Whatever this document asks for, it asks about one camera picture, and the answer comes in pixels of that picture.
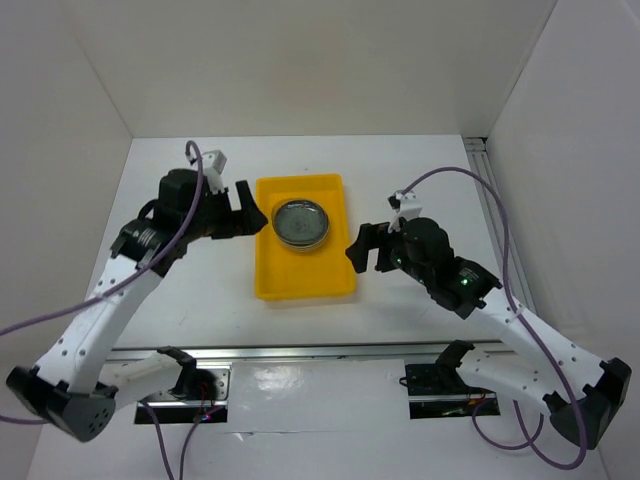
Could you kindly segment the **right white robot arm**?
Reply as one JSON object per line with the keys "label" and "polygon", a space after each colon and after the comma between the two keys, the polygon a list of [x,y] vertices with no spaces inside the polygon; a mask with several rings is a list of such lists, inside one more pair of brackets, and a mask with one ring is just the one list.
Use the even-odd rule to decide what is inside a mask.
{"label": "right white robot arm", "polygon": [[400,270],[426,289],[441,308],[489,331],[528,367],[509,365],[469,341],[452,342],[438,357],[436,379],[448,392],[465,385],[529,401],[548,415],[569,442],[594,449],[623,405],[631,368],[604,360],[567,339],[510,298],[501,281],[480,264],[455,255],[447,233],[433,220],[363,224],[346,250],[356,273],[376,251],[376,271]]}

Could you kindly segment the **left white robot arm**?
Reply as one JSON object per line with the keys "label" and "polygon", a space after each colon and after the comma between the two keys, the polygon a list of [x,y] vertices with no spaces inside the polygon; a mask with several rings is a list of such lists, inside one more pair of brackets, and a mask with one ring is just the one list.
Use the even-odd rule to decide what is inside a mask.
{"label": "left white robot arm", "polygon": [[158,348],[121,378],[108,379],[101,371],[133,315],[190,243],[253,236],[266,226],[248,182],[237,182],[236,190],[239,209],[232,208],[215,172],[174,169],[160,180],[157,198],[120,229],[89,307],[33,366],[9,373],[8,389],[30,413],[86,443],[124,405],[159,390],[176,399],[193,394],[196,361],[176,347]]}

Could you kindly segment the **clear glass plate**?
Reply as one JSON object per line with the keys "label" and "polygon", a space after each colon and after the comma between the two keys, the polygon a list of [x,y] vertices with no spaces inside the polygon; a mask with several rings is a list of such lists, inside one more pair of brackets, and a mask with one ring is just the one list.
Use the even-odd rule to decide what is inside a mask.
{"label": "clear glass plate", "polygon": [[271,225],[285,247],[299,252],[319,248],[330,228],[325,209],[309,199],[293,198],[278,202],[271,212]]}

